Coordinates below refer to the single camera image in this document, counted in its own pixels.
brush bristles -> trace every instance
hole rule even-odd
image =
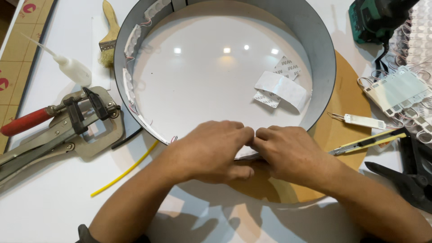
[[[103,51],[99,63],[104,67],[113,67],[114,64],[114,48]]]

power tool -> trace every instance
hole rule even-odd
[[[408,18],[408,11],[419,0],[355,0],[349,7],[349,19],[354,40],[359,43],[383,44],[384,53],[375,61],[380,69],[387,66],[381,61],[388,52],[388,41],[394,30]]]

white table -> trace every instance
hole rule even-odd
[[[110,2],[119,23],[122,23],[136,0]],[[348,17],[352,2],[308,2],[323,19],[335,49],[359,76],[370,75],[372,61],[381,51],[381,46],[370,45],[367,47],[370,50],[365,51],[354,43]],[[91,17],[102,14],[101,3],[59,0],[47,33],[47,46],[91,67]],[[20,115],[57,104],[64,95],[79,90],[79,86],[67,79],[55,65],[47,53],[39,57]],[[46,86],[47,82],[55,82],[55,85]],[[112,87],[111,95],[121,104],[115,84]],[[45,122],[15,136],[12,147],[47,125]],[[39,162],[21,173],[19,183],[0,191],[0,241],[58,243],[77,240],[78,225],[89,225],[106,199],[138,169],[97,197],[90,198],[90,193],[129,168],[153,142],[154,138],[142,132],[120,149],[106,149],[91,161],[83,161],[74,153],[66,154]],[[158,146],[151,157],[163,148]],[[139,168],[145,167],[151,157]],[[365,160],[401,171],[397,149],[380,155],[370,150]],[[364,165],[360,169],[368,171]],[[369,176],[391,186],[375,174]],[[332,198],[299,209],[299,205],[259,201],[225,185],[191,181],[171,190],[148,235],[152,242],[358,242],[361,231]]]

hand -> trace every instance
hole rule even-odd
[[[208,183],[248,179],[254,170],[236,165],[234,157],[253,138],[254,130],[241,122],[208,121],[170,144],[154,164],[168,171],[176,183],[190,179]]]
[[[298,185],[319,190],[343,163],[318,146],[300,127],[260,128],[252,144],[269,163],[270,174]]]

glue bottle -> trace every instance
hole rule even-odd
[[[58,63],[58,67],[60,68],[60,70],[73,82],[81,86],[87,86],[92,83],[92,72],[86,66],[84,66],[84,64],[80,63],[78,60],[57,55],[41,43],[38,43],[31,38],[29,39],[32,42],[36,43],[38,46],[40,46],[42,49],[44,49],[46,52],[51,54],[54,61]]]

